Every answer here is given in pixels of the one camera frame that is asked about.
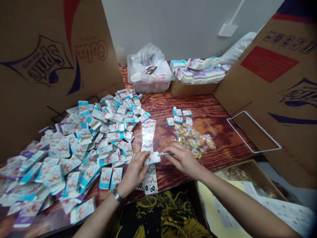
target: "wall outlet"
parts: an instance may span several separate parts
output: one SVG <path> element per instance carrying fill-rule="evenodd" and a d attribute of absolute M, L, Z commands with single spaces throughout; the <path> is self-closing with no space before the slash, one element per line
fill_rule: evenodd
<path fill-rule="evenodd" d="M 232 36 L 238 25 L 223 24 L 218 36 Z"/>

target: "wristwatch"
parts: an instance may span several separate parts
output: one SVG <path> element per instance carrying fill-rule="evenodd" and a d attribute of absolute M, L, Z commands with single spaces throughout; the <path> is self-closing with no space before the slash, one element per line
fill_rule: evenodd
<path fill-rule="evenodd" d="M 113 188 L 111 189 L 111 193 L 114 195 L 115 199 L 118 202 L 122 202 L 125 198 L 121 197 L 120 194 L 117 191 L 118 183 L 116 183 Z"/>

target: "yellow paper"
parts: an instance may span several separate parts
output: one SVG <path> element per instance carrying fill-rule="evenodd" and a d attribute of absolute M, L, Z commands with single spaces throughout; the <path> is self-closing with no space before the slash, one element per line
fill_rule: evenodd
<path fill-rule="evenodd" d="M 232 185 L 236 186 L 240 190 L 244 191 L 244 187 L 239 181 L 228 181 Z M 239 228 L 226 228 L 220 218 L 220 211 L 217 208 L 215 196 L 212 192 L 202 183 L 197 182 L 200 193 L 200 198 L 203 199 L 203 207 L 205 215 L 212 233 L 218 238 L 242 238 L 251 237 L 240 225 Z"/>

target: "hand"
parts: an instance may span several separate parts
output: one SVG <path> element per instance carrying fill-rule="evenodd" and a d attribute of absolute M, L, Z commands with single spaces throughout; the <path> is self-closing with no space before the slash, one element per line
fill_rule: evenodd
<path fill-rule="evenodd" d="M 199 180 L 199 176 L 205 167 L 203 167 L 193 156 L 191 150 L 179 143 L 172 143 L 169 147 L 165 148 L 163 152 L 172 152 L 173 155 L 165 155 L 165 158 L 175 165 L 184 174 Z"/>
<path fill-rule="evenodd" d="M 132 156 L 128 169 L 117 187 L 117 191 L 121 197 L 129 195 L 129 193 L 131 193 L 133 189 L 135 189 L 144 180 L 146 171 L 150 166 L 147 165 L 144 168 L 142 168 L 142 166 L 145 157 L 149 154 L 150 151 L 143 151 L 135 153 Z"/>

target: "forearm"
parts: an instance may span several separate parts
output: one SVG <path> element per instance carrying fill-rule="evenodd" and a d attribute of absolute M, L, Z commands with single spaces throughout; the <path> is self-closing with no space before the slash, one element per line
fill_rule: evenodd
<path fill-rule="evenodd" d="M 119 202 L 109 192 L 102 204 L 91 214 L 77 231 L 74 238 L 99 238 L 104 236 L 109 220 L 119 206 Z"/>
<path fill-rule="evenodd" d="M 255 199 L 202 166 L 197 178 L 253 237 L 296 237 L 298 234 Z"/>

